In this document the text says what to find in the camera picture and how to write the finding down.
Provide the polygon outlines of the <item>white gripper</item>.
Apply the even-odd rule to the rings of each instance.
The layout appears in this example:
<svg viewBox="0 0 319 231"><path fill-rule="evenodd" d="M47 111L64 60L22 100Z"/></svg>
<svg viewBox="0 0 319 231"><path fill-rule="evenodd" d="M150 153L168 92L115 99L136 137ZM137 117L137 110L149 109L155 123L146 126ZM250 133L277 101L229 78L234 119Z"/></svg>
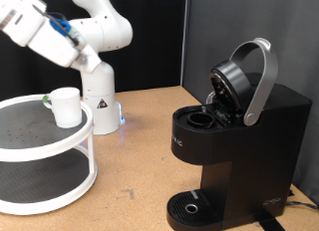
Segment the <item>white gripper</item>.
<svg viewBox="0 0 319 231"><path fill-rule="evenodd" d="M75 27L69 25L69 28L64 36L46 21L28 47L61 67L71 66L81 73L90 74L101 59Z"/></svg>

